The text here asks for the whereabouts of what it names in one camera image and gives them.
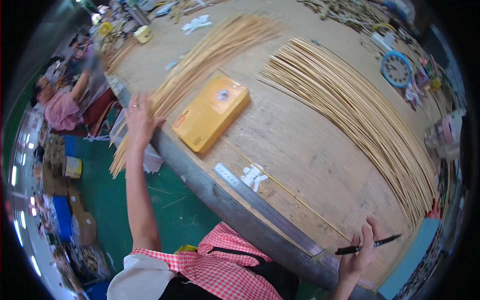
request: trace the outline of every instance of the white paper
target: white paper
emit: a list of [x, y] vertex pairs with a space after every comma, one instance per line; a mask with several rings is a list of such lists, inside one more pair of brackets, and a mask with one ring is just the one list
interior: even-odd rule
[[190, 21], [190, 23], [185, 24], [181, 29], [184, 31], [188, 30], [187, 33], [185, 33], [185, 35], [187, 36], [198, 27], [210, 25], [212, 22], [207, 22], [209, 17], [209, 14], [205, 14], [198, 18], [194, 18], [192, 21]]
[[250, 164], [250, 168], [244, 168], [243, 173], [245, 175], [242, 175], [240, 177], [241, 181], [245, 183], [248, 186], [251, 186], [253, 184], [253, 191], [257, 192], [258, 191], [258, 186], [260, 185], [260, 182], [267, 179], [267, 175], [262, 175], [262, 171], [257, 169], [254, 165]]

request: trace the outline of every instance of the hand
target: hand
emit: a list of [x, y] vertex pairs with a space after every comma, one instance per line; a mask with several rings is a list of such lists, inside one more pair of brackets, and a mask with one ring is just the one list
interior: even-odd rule
[[[368, 216], [367, 222], [371, 225], [373, 234], [372, 230], [370, 230], [367, 225], [361, 227], [363, 246], [358, 254], [352, 253], [342, 255], [340, 268], [338, 270], [339, 282], [354, 281], [356, 283], [360, 279], [361, 272], [366, 269], [378, 255], [380, 249], [378, 247], [373, 247], [374, 240], [388, 238], [388, 235], [380, 225], [380, 222], [378, 222], [373, 216]], [[353, 235], [351, 245], [360, 246], [360, 236], [358, 233]]]
[[152, 119], [148, 111], [150, 95], [133, 95], [125, 114], [128, 125], [128, 149], [143, 151], [152, 139], [153, 130], [165, 122], [165, 117]]

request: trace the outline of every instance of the bundle of bamboo strips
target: bundle of bamboo strips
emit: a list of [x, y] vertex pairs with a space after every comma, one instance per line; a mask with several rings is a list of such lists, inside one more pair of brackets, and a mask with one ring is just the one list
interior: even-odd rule
[[432, 207], [433, 163], [388, 100], [329, 50], [301, 38], [274, 52], [260, 73], [335, 123], [384, 176], [414, 228]]
[[[210, 74], [250, 47], [276, 36], [283, 26], [278, 18], [257, 14], [237, 14], [228, 17], [205, 36], [152, 93], [150, 113], [166, 116]], [[118, 129], [121, 131], [125, 122]], [[116, 178], [125, 167], [126, 136], [117, 151], [110, 173]]]

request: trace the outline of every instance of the yellow container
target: yellow container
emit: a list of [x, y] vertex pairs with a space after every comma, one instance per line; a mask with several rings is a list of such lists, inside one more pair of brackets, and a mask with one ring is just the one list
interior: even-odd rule
[[79, 179], [82, 175], [82, 160], [73, 156], [65, 156], [62, 171], [65, 177]]
[[248, 88], [217, 74], [173, 123], [172, 129], [190, 149], [205, 153], [249, 102]]
[[113, 25], [110, 22], [103, 22], [100, 24], [100, 28], [98, 29], [98, 33], [100, 33], [103, 37], [105, 37], [110, 31], [112, 31]]
[[133, 36], [143, 44], [148, 42], [153, 37], [153, 33], [150, 31], [150, 28], [145, 25], [138, 28], [137, 31], [133, 33]]

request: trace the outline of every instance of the wrist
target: wrist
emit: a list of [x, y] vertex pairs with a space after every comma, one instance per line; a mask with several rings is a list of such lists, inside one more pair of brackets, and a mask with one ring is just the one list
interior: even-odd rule
[[360, 272], [354, 272], [346, 276], [339, 276], [338, 284], [342, 283], [344, 285], [355, 286], [359, 280], [360, 280]]
[[137, 145], [130, 145], [127, 148], [125, 161], [131, 163], [143, 163], [144, 161], [145, 148], [139, 147]]

